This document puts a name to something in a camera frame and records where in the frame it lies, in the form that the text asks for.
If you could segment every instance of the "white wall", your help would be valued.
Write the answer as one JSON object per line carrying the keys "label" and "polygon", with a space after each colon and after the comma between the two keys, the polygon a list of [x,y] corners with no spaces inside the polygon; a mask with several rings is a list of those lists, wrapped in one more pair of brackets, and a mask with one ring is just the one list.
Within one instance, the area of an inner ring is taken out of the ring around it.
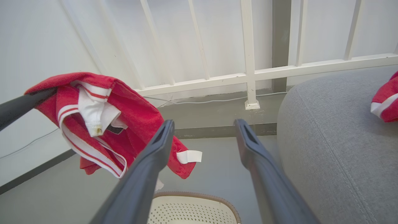
{"label": "white wall", "polygon": [[[76,12],[90,42],[96,49],[100,63],[109,75],[124,80],[133,88],[131,72],[124,65],[113,66],[123,57],[118,50],[111,23],[103,15],[100,1],[68,1]],[[203,48],[211,77],[245,71],[240,0],[194,0],[195,13],[203,41]],[[162,51],[176,82],[204,78],[196,34],[188,0],[149,0]],[[159,66],[156,47],[139,0],[105,1],[111,20],[127,48],[145,86],[165,84]],[[272,1],[253,0],[254,47],[256,69],[271,67],[272,60]],[[270,88],[270,81],[257,83],[257,88]],[[178,99],[209,94],[246,91],[246,84],[177,92],[157,96]]]}
{"label": "white wall", "polygon": [[[98,69],[59,1],[0,2],[0,103],[53,75]],[[0,157],[57,127],[32,110],[0,132]],[[70,149],[59,131],[0,159],[0,185]]]}
{"label": "white wall", "polygon": [[[92,44],[101,46],[96,51],[103,62],[103,74],[117,77],[136,88],[99,1],[69,2]],[[107,2],[145,84],[162,83],[161,71],[153,56],[152,36],[139,1]],[[240,1],[196,0],[194,4],[211,76],[243,72]],[[202,78],[203,69],[187,1],[173,0],[165,4],[149,0],[149,5],[176,81]],[[253,0],[253,14],[255,53],[258,56],[256,69],[263,69],[271,66],[272,1]],[[0,103],[22,95],[29,87],[53,75],[76,71],[101,73],[58,0],[0,2],[0,69],[3,74]],[[269,81],[257,82],[257,88],[269,87]],[[245,84],[238,84],[158,97],[176,99],[245,90]],[[150,102],[155,106],[164,104],[157,100]],[[56,128],[40,112],[32,110],[0,132],[0,157]],[[68,149],[58,130],[1,158],[0,185]]]}
{"label": "white wall", "polygon": [[[303,63],[342,59],[354,13],[355,0],[309,0]],[[394,52],[398,42],[398,1],[362,0],[353,57]],[[297,54],[300,0],[292,0],[289,65]]]}

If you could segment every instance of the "white metal baluster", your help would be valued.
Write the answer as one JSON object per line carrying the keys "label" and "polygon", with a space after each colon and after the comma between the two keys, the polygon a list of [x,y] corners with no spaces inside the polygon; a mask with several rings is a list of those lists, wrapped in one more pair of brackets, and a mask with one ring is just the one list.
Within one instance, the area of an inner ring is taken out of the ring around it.
{"label": "white metal baluster", "polygon": [[245,49],[246,78],[248,100],[245,102],[247,110],[259,109],[260,104],[256,99],[256,81],[254,77],[254,38],[252,0],[241,0],[243,42]]}
{"label": "white metal baluster", "polygon": [[394,54],[398,55],[398,43],[397,43],[397,46],[395,47]]}
{"label": "white metal baluster", "polygon": [[362,0],[357,0],[355,2],[354,14],[352,16],[351,28],[348,35],[347,47],[345,48],[344,60],[351,60],[352,59],[352,52],[357,42],[357,26],[358,20],[361,16],[362,11]]}
{"label": "white metal baluster", "polygon": [[142,80],[138,74],[138,71],[137,71],[137,68],[135,67],[133,59],[131,58],[129,52],[127,51],[126,44],[124,43],[123,38],[122,38],[121,34],[119,33],[119,30],[116,26],[115,19],[113,18],[110,10],[108,9],[105,1],[106,0],[101,0],[101,6],[104,11],[104,16],[108,19],[108,21],[111,24],[113,33],[115,34],[115,37],[118,41],[119,48],[122,51],[122,53],[124,54],[124,57],[129,65],[129,70],[133,77],[133,80],[134,80],[135,84],[139,87],[139,89],[141,89],[141,90],[145,89],[144,83],[142,82]]}
{"label": "white metal baluster", "polygon": [[155,22],[153,21],[152,13],[150,12],[148,1],[147,0],[141,0],[141,5],[142,8],[144,9],[145,17],[148,22],[149,28],[152,32],[153,39],[155,40],[155,46],[156,46],[156,54],[158,61],[160,63],[160,67],[162,68],[162,71],[164,72],[164,76],[170,85],[174,85],[175,81],[174,78],[171,75],[170,68],[167,65],[166,57],[164,55],[163,49],[160,45],[160,40],[158,33],[156,32],[155,28]]}
{"label": "white metal baluster", "polygon": [[202,38],[200,37],[198,22],[196,21],[195,9],[193,8],[192,0],[188,0],[188,2],[189,2],[189,9],[191,10],[193,26],[195,27],[196,39],[198,41],[200,56],[202,58],[203,69],[205,70],[205,79],[209,80],[210,79],[210,75],[209,75],[209,71],[207,69],[207,61],[206,61],[206,57],[205,57],[205,51],[203,49]]}
{"label": "white metal baluster", "polygon": [[101,62],[101,59],[100,59],[97,51],[95,50],[95,48],[92,45],[90,39],[88,38],[86,32],[84,31],[84,28],[82,27],[79,19],[76,17],[76,15],[73,11],[73,8],[70,5],[70,2],[68,0],[61,0],[61,3],[64,6],[66,14],[68,14],[70,20],[72,21],[74,28],[76,29],[76,31],[79,34],[80,38],[82,39],[84,45],[86,46],[88,52],[90,53],[92,59],[94,60],[94,63],[97,65],[99,72],[102,75],[110,76],[110,74],[108,73],[104,64]]}
{"label": "white metal baluster", "polygon": [[300,5],[300,22],[298,28],[298,42],[297,42],[297,57],[296,57],[296,66],[301,66],[302,64],[302,57],[303,57],[303,50],[304,50],[304,41],[305,41],[305,27],[307,24],[307,0],[301,0]]}

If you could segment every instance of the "gray upholstered sofa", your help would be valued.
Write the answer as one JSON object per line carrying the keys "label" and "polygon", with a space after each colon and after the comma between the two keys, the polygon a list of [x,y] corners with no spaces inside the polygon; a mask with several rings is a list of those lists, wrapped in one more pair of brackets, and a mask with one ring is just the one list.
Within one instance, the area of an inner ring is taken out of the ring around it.
{"label": "gray upholstered sofa", "polygon": [[323,224],[398,223],[398,122],[370,113],[372,97],[395,71],[307,81],[281,105],[284,171]]}

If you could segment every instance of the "clothing tag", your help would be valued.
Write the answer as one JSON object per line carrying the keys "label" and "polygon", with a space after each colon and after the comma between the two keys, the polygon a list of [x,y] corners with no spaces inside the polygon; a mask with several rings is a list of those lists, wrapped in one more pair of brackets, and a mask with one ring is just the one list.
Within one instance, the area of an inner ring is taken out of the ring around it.
{"label": "clothing tag", "polygon": [[111,125],[108,125],[106,130],[118,135],[118,134],[120,134],[123,131],[123,128],[115,128],[115,127],[112,127]]}
{"label": "clothing tag", "polygon": [[195,150],[187,150],[183,152],[177,152],[177,159],[181,164],[201,162],[202,152]]}
{"label": "clothing tag", "polygon": [[162,183],[160,181],[160,179],[158,178],[158,180],[156,181],[156,185],[155,185],[155,191],[158,191],[160,189],[162,189],[164,187],[164,183]]}

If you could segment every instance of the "seam stitching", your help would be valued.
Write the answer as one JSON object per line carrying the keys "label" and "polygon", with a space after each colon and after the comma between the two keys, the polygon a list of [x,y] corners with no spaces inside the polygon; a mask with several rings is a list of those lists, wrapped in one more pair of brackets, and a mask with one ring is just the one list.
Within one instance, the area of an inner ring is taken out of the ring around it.
{"label": "seam stitching", "polygon": [[331,147],[330,143],[327,141],[327,139],[326,139],[326,137],[325,137],[325,135],[324,135],[322,129],[319,127],[319,125],[318,125],[317,121],[315,120],[315,117],[313,116],[312,112],[308,109],[308,106],[307,106],[306,103],[302,100],[302,98],[301,98],[299,92],[298,92],[296,89],[295,89],[295,92],[296,92],[296,94],[297,94],[299,100],[301,101],[301,103],[304,105],[304,109],[305,109],[305,110],[307,111],[307,113],[310,115],[311,121],[315,124],[315,127],[319,130],[319,131],[318,131],[318,135],[321,137],[322,142],[323,142],[324,144],[326,144],[327,148],[329,149],[329,150],[327,150],[327,151],[328,151],[328,153],[330,154],[330,156],[332,157],[333,162],[336,164],[336,166],[337,166],[337,168],[338,168],[338,170],[339,170],[341,176],[342,176],[343,179],[344,179],[344,182],[346,183],[348,189],[350,190],[352,196],[354,197],[354,199],[355,199],[355,201],[356,201],[356,203],[357,203],[357,206],[358,206],[359,210],[361,211],[363,217],[365,218],[366,223],[369,223],[369,220],[368,220],[367,216],[365,215],[365,212],[367,213],[365,207],[363,206],[362,203],[359,203],[359,202],[358,202],[358,199],[359,199],[359,198],[357,199],[357,196],[354,194],[353,189],[351,189],[350,184],[348,183],[348,182],[351,183],[351,182],[354,182],[354,181],[352,180],[352,178],[351,178],[351,181],[350,181],[350,179],[349,179],[349,177],[348,177],[348,175],[347,175],[348,172],[344,170],[345,167],[342,165],[342,162],[339,161],[340,158],[336,155],[336,152],[333,150],[333,147]]}

